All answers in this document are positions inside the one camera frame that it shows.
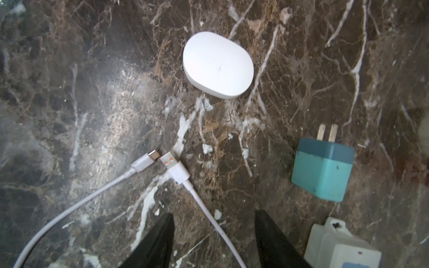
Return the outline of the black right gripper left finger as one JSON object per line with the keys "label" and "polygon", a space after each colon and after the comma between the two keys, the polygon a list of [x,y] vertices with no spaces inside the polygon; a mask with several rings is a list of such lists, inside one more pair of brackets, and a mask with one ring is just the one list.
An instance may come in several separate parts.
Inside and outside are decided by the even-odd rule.
{"label": "black right gripper left finger", "polygon": [[174,217],[165,213],[119,268],[168,268],[174,242]]}

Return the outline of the teal USB wall charger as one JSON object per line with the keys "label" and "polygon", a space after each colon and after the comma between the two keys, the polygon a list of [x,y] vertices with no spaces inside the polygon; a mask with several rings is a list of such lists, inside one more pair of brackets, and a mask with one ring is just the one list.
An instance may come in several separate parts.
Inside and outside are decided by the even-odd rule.
{"label": "teal USB wall charger", "polygon": [[331,125],[324,140],[325,124],[316,138],[299,140],[294,160],[292,183],[319,199],[342,202],[354,164],[355,150],[336,142],[338,125]]}

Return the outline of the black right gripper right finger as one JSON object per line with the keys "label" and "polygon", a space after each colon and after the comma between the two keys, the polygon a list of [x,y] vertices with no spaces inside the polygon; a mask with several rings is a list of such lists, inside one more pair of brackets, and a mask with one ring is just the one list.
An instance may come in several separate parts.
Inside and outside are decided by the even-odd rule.
{"label": "black right gripper right finger", "polygon": [[255,211],[255,237],[262,268],[311,268],[264,210]]}

